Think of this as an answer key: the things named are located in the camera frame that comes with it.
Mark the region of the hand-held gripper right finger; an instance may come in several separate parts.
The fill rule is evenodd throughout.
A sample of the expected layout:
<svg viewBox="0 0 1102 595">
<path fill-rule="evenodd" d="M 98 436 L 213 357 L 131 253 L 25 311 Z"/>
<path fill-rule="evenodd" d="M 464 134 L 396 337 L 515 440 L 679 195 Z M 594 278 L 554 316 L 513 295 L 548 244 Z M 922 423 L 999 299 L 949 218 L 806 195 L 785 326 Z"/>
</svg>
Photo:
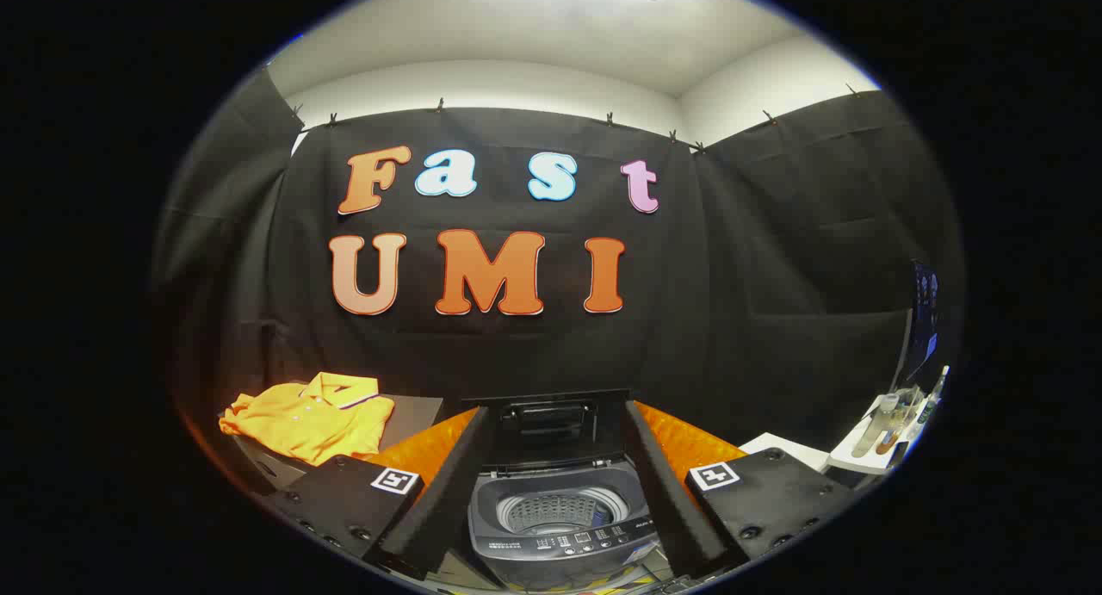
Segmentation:
<svg viewBox="0 0 1102 595">
<path fill-rule="evenodd" d="M 623 405 L 623 436 L 677 578 L 776 555 L 857 501 L 790 450 L 748 453 L 639 401 Z"/>
</svg>

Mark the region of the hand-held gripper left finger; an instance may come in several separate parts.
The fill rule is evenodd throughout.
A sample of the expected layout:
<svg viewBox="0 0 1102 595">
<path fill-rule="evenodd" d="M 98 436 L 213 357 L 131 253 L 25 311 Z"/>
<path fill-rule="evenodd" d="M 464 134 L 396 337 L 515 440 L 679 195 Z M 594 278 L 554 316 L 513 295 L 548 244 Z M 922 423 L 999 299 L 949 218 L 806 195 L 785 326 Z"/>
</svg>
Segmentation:
<svg viewBox="0 0 1102 595">
<path fill-rule="evenodd" d="M 369 459 L 334 456 L 264 509 L 361 567 L 423 580 L 460 536 L 495 421 L 476 405 Z"/>
</svg>

